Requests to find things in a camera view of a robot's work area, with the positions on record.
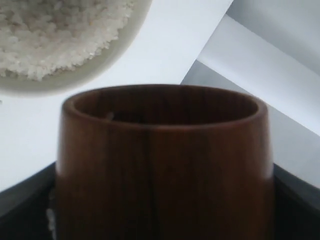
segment rice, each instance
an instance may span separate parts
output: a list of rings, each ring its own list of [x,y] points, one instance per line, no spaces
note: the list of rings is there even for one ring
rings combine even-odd
[[[0,76],[41,81],[108,49],[134,0],[0,0]]]

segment wooden cup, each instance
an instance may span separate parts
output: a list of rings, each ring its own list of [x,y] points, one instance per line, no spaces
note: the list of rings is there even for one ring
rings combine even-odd
[[[271,240],[267,107],[187,85],[72,96],[56,201],[58,240]]]

